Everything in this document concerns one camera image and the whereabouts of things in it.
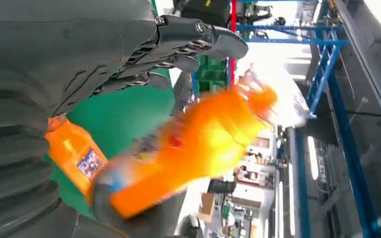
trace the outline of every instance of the cardboard box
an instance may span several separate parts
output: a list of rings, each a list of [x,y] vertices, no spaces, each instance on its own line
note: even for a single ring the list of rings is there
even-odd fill
[[[203,193],[201,196],[201,206],[199,208],[199,218],[205,222],[211,222],[214,207],[215,195],[212,193]]]

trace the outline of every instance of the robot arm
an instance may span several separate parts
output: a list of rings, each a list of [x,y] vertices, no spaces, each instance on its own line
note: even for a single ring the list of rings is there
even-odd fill
[[[194,56],[241,58],[247,50],[226,29],[156,18],[147,0],[0,0],[0,237],[159,237],[151,234],[163,204],[152,216],[119,218],[124,232],[63,204],[43,161],[47,120],[105,88],[160,80],[149,73],[157,67],[194,71]],[[161,233],[172,235],[169,226]]]

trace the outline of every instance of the orange bottle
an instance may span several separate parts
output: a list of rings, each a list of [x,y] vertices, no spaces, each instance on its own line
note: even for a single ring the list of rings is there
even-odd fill
[[[130,218],[195,179],[235,167],[265,123],[277,95],[250,85],[210,95],[110,161],[93,186],[108,186],[110,202]],[[88,200],[93,201],[93,188]]]
[[[106,157],[90,134],[61,115],[49,119],[46,139],[50,144],[49,157],[86,195],[91,179],[107,164]]]

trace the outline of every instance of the screw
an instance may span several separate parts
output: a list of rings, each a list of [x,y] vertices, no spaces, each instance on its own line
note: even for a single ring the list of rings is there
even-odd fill
[[[197,32],[204,32],[206,30],[206,27],[203,22],[198,22],[195,24],[195,29]]]
[[[164,25],[166,24],[166,22],[164,21],[164,18],[163,17],[156,17],[155,18],[155,24],[157,26],[160,26],[160,25]]]

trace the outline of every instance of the red pole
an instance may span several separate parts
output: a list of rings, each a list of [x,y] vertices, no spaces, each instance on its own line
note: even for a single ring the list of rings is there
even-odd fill
[[[231,0],[231,31],[236,32],[236,5],[237,5],[237,0]],[[234,86],[234,71],[235,71],[235,65],[236,61],[234,58],[230,59],[230,86]]]

